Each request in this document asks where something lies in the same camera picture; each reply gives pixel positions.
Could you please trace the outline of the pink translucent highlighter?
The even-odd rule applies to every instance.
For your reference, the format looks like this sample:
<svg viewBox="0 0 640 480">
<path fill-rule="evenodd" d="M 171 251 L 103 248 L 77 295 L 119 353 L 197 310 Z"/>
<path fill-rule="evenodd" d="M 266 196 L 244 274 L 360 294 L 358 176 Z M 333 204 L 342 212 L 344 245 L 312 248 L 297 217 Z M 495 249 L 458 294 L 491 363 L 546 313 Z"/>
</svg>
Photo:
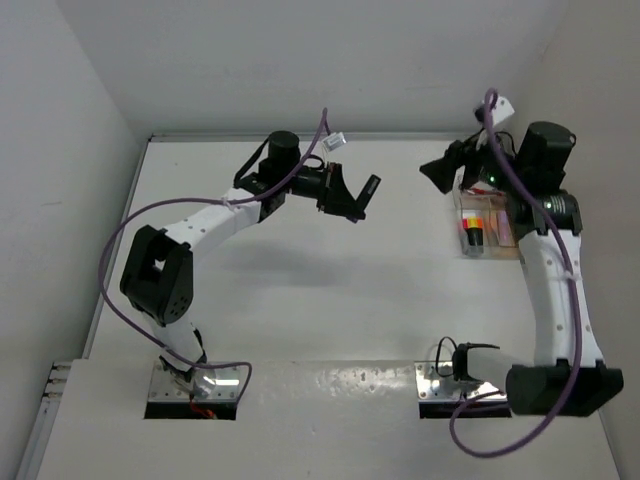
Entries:
<svg viewBox="0 0 640 480">
<path fill-rule="evenodd" d="M 511 248 L 515 246 L 509 217 L 504 210 L 495 212 L 498 245 Z"/>
</svg>

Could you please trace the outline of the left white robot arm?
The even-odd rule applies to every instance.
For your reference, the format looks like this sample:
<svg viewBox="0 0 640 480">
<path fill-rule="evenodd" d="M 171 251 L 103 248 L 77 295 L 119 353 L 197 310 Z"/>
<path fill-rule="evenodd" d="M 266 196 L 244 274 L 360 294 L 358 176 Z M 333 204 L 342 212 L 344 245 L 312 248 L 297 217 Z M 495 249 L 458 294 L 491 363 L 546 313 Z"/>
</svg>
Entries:
<svg viewBox="0 0 640 480">
<path fill-rule="evenodd" d="M 366 217 L 379 177 L 370 176 L 353 196 L 341 164 L 308 167 L 299 143 L 292 132 L 271 133 L 236 172 L 220 203 L 162 228 L 145 225 L 134 235 L 120 291 L 161 342 L 163 367 L 185 384 L 193 383 L 197 365 L 207 361 L 201 335 L 188 318 L 201 260 L 235 234 L 266 220 L 287 195 L 312 199 L 320 212 L 353 223 Z"/>
</svg>

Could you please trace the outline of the yellow black highlighter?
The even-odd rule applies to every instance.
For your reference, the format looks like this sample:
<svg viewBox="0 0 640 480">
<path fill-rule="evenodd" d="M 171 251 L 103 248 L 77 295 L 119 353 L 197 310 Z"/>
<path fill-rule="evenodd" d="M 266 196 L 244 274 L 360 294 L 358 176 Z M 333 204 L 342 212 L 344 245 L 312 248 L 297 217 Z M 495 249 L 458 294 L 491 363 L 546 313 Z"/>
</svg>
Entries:
<svg viewBox="0 0 640 480">
<path fill-rule="evenodd" d="M 463 251 L 469 257 L 481 257 L 484 254 L 484 224 L 483 219 L 473 213 L 467 218 L 468 228 L 463 235 Z"/>
</svg>

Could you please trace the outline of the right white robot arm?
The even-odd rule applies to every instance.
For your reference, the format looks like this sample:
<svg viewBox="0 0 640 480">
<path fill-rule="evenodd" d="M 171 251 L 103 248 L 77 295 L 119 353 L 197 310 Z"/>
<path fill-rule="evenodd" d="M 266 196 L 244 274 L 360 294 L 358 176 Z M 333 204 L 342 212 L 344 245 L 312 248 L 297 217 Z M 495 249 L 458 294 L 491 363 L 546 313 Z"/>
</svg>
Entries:
<svg viewBox="0 0 640 480">
<path fill-rule="evenodd" d="M 566 127 L 536 121 L 508 156 L 536 208 L 504 174 L 491 146 L 475 137 L 454 141 L 441 158 L 419 168 L 443 194 L 483 182 L 505 200 L 534 312 L 534 355 L 517 360 L 496 345 L 461 343 L 451 375 L 497 387 L 517 415 L 546 415 L 561 401 L 560 415 L 588 417 L 624 386 L 622 371 L 606 365 L 590 326 L 580 275 L 581 213 L 577 199 L 561 187 L 575 141 Z"/>
</svg>

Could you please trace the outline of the red gel pen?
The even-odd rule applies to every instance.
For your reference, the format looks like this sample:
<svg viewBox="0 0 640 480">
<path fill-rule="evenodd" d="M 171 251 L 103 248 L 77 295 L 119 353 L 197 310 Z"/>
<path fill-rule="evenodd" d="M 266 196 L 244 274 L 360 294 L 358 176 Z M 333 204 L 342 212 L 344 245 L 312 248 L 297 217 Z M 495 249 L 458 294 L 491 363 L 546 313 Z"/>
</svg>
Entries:
<svg viewBox="0 0 640 480">
<path fill-rule="evenodd" d="M 469 196 L 493 196 L 493 197 L 501 197 L 503 193 L 498 190 L 487 190 L 482 188 L 472 187 L 469 189 L 463 189 L 462 193 Z"/>
</svg>

